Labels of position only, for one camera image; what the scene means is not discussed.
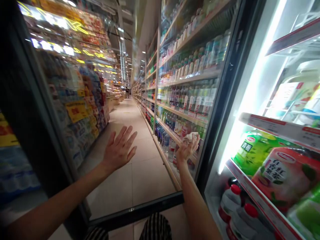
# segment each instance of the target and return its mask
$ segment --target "person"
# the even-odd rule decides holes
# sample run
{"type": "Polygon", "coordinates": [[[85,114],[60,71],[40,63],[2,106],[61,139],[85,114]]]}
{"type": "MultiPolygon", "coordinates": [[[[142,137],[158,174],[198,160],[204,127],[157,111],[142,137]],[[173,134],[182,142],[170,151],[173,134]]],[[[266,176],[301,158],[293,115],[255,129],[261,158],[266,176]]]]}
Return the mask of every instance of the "person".
{"type": "Polygon", "coordinates": [[[126,87],[126,98],[129,98],[129,89],[126,87]]]}
{"type": "MultiPolygon", "coordinates": [[[[137,132],[130,136],[132,130],[132,126],[124,126],[117,137],[115,132],[111,133],[103,160],[75,183],[11,223],[5,230],[5,239],[48,239],[90,192],[135,155],[137,146],[131,146],[137,132]]],[[[188,170],[187,160],[198,148],[198,143],[199,136],[193,137],[192,142],[183,143],[176,154],[184,195],[183,208],[192,239],[218,240],[221,239],[219,230],[188,170]]],[[[171,239],[170,225],[159,213],[149,217],[140,239],[152,240],[154,237],[171,239]]],[[[108,234],[103,229],[95,227],[85,239],[108,239],[108,234]]]]}

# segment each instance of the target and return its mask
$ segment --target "tiled floor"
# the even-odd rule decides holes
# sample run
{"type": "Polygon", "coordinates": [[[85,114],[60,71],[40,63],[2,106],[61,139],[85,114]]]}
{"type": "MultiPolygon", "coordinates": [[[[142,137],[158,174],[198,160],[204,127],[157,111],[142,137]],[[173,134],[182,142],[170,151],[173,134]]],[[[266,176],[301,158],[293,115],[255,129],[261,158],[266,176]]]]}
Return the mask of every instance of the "tiled floor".
{"type": "MultiPolygon", "coordinates": [[[[138,131],[133,143],[133,146],[138,147],[136,155],[126,166],[114,172],[87,197],[92,213],[91,219],[175,192],[153,138],[132,99],[125,99],[110,113],[110,122],[98,138],[92,152],[80,166],[80,174],[87,173],[102,160],[110,133],[112,131],[118,133],[123,125],[132,125],[133,130],[138,131]]],[[[188,227],[182,206],[166,210],[163,214],[172,226],[173,239],[188,239],[188,227]]],[[[139,239],[144,222],[145,220],[142,220],[114,230],[109,233],[109,239],[139,239]]]]}

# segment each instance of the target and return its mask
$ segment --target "striped pants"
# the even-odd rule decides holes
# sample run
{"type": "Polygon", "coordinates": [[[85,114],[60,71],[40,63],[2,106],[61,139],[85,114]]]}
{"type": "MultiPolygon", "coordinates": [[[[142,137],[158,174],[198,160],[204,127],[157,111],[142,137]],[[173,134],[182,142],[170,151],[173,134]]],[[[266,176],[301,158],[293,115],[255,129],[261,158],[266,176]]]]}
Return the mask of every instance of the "striped pants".
{"type": "MultiPolygon", "coordinates": [[[[101,227],[93,228],[85,237],[85,240],[108,239],[108,232],[101,227]]],[[[140,240],[172,240],[171,228],[168,220],[160,213],[152,214],[144,224],[140,240]]]]}

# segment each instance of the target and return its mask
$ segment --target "green drink box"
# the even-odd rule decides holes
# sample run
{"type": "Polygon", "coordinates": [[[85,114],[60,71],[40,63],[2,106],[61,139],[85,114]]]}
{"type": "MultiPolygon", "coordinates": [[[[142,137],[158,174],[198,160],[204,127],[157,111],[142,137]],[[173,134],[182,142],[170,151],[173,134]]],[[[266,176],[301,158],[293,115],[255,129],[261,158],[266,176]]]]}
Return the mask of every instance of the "green drink box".
{"type": "Polygon", "coordinates": [[[233,161],[249,177],[253,177],[273,148],[295,146],[260,130],[246,132],[243,138],[244,141],[233,161]]]}
{"type": "Polygon", "coordinates": [[[320,183],[289,210],[288,220],[305,239],[320,239],[320,183]]]}

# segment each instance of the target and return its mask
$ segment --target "finger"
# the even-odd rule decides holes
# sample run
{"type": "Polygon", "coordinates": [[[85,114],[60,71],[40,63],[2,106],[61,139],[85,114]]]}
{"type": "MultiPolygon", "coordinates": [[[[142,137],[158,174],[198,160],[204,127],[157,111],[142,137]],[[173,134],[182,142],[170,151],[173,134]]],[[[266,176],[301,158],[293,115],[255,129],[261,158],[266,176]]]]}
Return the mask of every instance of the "finger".
{"type": "Polygon", "coordinates": [[[133,144],[134,139],[138,135],[138,132],[134,132],[131,137],[128,139],[126,144],[124,145],[124,148],[128,151],[131,148],[131,145],[133,144]]]}
{"type": "Polygon", "coordinates": [[[118,143],[120,142],[123,134],[125,133],[125,131],[127,130],[127,126],[123,126],[122,129],[120,130],[119,135],[117,136],[116,140],[114,140],[114,144],[118,145],[118,143]]]}
{"type": "Polygon", "coordinates": [[[111,146],[114,143],[114,137],[116,136],[116,132],[113,131],[110,135],[109,141],[107,143],[107,147],[111,146]]]}
{"type": "Polygon", "coordinates": [[[132,132],[133,127],[129,126],[128,129],[126,130],[126,132],[124,133],[123,137],[121,138],[119,145],[120,146],[124,146],[130,136],[130,133],[132,132]]]}
{"type": "Polygon", "coordinates": [[[131,158],[136,154],[137,146],[134,146],[128,154],[127,161],[129,162],[131,158]]]}

